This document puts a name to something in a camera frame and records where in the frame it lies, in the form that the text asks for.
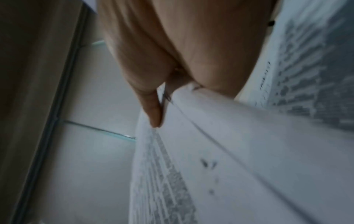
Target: white tile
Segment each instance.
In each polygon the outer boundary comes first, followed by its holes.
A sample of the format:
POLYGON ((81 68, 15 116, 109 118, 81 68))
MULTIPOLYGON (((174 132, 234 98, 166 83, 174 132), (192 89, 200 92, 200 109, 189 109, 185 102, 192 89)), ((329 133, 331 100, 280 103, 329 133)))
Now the white tile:
POLYGON ((138 100, 106 45, 83 47, 61 118, 135 136, 139 112, 138 100))
POLYGON ((60 125, 39 176, 28 221, 128 223, 134 150, 134 142, 60 125))
POLYGON ((88 45, 101 40, 103 40, 103 34, 98 20, 98 15, 95 12, 90 11, 86 21, 81 44, 88 45))

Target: tile grout line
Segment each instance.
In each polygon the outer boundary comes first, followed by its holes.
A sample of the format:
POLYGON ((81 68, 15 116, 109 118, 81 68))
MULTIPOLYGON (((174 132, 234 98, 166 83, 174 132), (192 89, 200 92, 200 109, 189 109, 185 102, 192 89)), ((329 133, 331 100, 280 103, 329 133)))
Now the tile grout line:
POLYGON ((112 131, 107 131, 107 130, 104 130, 104 129, 101 129, 101 128, 96 128, 96 127, 92 127, 92 126, 89 126, 89 125, 85 125, 85 124, 81 124, 81 123, 77 123, 77 122, 69 121, 69 120, 58 119, 58 122, 59 123, 63 123, 63 124, 71 124, 71 125, 79 126, 79 127, 82 127, 82 128, 87 128, 87 129, 94 130, 94 131, 99 131, 99 132, 102 132, 102 133, 107 134, 109 136, 120 138, 122 140, 130 141, 130 142, 136 142, 136 137, 132 137, 132 136, 129 136, 129 135, 124 135, 124 134, 120 134, 120 133, 116 133, 116 132, 112 132, 112 131))

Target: finger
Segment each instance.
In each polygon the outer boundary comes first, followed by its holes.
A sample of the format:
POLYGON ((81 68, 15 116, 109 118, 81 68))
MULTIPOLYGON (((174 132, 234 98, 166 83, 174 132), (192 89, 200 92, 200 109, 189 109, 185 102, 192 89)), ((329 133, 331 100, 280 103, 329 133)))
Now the finger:
POLYGON ((159 127, 162 120, 162 108, 157 96, 157 91, 143 92, 136 90, 134 87, 133 90, 138 97, 144 112, 149 117, 150 125, 153 128, 159 127))

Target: tile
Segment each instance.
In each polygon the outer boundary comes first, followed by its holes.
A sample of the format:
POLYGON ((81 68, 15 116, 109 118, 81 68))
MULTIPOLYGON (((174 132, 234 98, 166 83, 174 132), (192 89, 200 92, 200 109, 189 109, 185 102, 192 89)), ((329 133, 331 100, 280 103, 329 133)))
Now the tile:
POLYGON ((134 150, 134 142, 76 125, 59 125, 27 222, 128 223, 134 150))
POLYGON ((135 136, 140 105, 106 45, 81 48, 61 118, 135 136))
POLYGON ((90 11, 86 21, 86 27, 81 44, 88 45, 101 40, 103 40, 103 34, 98 20, 98 15, 95 12, 90 11))

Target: floor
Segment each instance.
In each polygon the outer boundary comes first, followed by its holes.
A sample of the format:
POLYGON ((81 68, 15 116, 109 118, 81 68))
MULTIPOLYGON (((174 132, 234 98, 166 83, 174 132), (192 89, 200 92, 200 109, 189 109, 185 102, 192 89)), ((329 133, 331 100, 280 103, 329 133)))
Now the floor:
POLYGON ((26 223, 126 224, 140 106, 89 15, 26 223))

